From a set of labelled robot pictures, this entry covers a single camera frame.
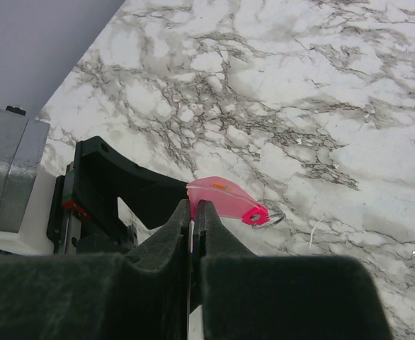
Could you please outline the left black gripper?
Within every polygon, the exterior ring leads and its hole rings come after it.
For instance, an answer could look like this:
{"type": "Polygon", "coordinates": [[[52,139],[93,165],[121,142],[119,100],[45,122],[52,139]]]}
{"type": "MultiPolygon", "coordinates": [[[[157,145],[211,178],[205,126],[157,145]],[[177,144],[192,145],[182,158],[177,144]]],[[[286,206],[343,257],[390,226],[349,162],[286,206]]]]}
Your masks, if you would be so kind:
{"type": "Polygon", "coordinates": [[[78,142],[74,163],[55,182],[46,231],[53,254],[127,253],[138,245],[136,227],[126,226],[125,240],[118,241],[95,222],[120,224],[115,219],[121,198],[147,229],[155,229],[188,197],[186,186],[130,161],[99,136],[78,142]],[[63,195],[73,182],[69,200],[63,195]]]}

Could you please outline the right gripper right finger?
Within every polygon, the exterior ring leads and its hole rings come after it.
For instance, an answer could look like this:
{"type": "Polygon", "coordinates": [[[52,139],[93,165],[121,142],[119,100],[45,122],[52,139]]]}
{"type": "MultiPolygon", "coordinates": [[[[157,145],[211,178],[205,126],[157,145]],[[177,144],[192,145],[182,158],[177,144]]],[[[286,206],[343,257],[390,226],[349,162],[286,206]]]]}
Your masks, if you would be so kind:
{"type": "Polygon", "coordinates": [[[257,256],[198,203],[206,339],[391,339],[377,288],[349,256],[257,256]]]}

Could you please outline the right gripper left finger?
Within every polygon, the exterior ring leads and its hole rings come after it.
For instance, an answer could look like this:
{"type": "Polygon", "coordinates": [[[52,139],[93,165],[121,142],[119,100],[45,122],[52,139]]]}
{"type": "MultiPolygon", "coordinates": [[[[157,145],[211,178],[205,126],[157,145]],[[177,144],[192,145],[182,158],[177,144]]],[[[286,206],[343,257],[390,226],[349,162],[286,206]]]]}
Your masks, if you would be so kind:
{"type": "Polygon", "coordinates": [[[0,255],[0,339],[186,339],[191,209],[127,254],[0,255]]]}

